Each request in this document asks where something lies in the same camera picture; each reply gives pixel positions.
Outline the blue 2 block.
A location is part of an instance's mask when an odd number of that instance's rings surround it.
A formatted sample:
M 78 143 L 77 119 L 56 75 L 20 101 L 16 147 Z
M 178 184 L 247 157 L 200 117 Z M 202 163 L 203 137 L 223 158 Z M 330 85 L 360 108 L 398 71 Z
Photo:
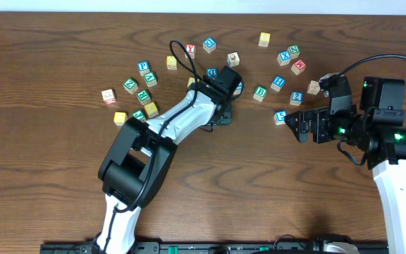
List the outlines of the blue 2 block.
M 290 105 L 300 106 L 303 100 L 303 93 L 293 91 L 290 96 Z

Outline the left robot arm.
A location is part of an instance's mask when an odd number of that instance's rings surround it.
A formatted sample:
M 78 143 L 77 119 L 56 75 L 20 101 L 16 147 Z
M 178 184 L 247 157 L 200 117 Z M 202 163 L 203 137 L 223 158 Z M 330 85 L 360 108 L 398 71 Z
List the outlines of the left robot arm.
M 93 253 L 127 253 L 133 247 L 140 212 L 159 192 L 178 144 L 221 118 L 241 81 L 225 66 L 215 78 L 191 84 L 183 100 L 162 115 L 145 122 L 132 117 L 122 125 L 98 172 L 106 215 Z

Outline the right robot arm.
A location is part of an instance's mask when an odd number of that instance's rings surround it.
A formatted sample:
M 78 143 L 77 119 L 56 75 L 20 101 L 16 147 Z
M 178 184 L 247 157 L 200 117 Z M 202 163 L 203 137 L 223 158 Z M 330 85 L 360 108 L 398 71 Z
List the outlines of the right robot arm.
M 386 222 L 388 250 L 406 253 L 406 127 L 404 80 L 365 77 L 360 103 L 352 103 L 352 93 L 345 76 L 322 78 L 328 88 L 329 105 L 285 116 L 286 125 L 303 143 L 313 136 L 316 143 L 337 140 L 357 147 L 364 155 L 358 166 L 372 170 L 379 190 Z

